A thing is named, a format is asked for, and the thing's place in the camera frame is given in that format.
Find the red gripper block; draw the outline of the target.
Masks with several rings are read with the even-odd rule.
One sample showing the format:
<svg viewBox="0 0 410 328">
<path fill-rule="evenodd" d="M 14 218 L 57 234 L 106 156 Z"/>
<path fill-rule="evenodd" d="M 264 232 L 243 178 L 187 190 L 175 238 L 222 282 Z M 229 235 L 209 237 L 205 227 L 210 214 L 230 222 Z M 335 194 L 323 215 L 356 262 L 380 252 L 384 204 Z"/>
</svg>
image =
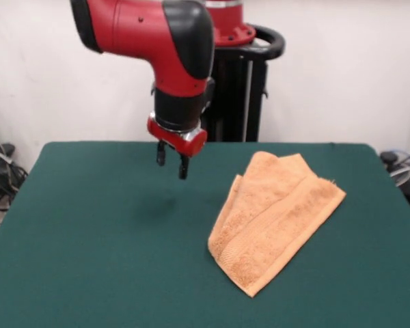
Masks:
<svg viewBox="0 0 410 328">
<path fill-rule="evenodd" d="M 190 157 L 196 156 L 206 143 L 208 134 L 198 124 L 192 131 L 181 133 L 169 131 L 156 122 L 154 112 L 151 112 L 147 122 L 148 132 L 159 140 L 156 149 L 156 162 L 159 166 L 165 165 L 165 146 L 168 144 L 173 147 L 180 155 L 180 166 L 178 177 L 186 180 L 189 171 Z"/>
</svg>

